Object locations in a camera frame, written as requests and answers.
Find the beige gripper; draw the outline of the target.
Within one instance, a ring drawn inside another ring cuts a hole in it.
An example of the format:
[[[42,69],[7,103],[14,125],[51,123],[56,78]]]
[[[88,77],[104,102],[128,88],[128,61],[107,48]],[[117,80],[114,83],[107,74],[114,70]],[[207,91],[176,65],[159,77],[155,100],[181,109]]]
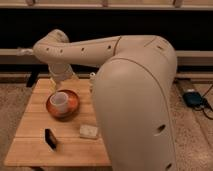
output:
[[[57,84],[67,79],[70,79],[73,75],[73,69],[70,64],[65,63],[53,63],[48,65],[48,69],[51,75],[50,83],[53,92],[57,91]]]

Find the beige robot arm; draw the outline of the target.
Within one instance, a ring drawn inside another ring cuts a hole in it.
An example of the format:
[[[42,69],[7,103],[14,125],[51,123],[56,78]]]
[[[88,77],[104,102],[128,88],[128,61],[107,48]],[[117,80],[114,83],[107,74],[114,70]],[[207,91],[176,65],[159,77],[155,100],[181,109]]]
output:
[[[92,103],[113,171],[178,171],[170,91],[177,70],[172,45],[156,35],[70,42],[53,30],[33,46],[53,79],[73,64],[98,69]]]

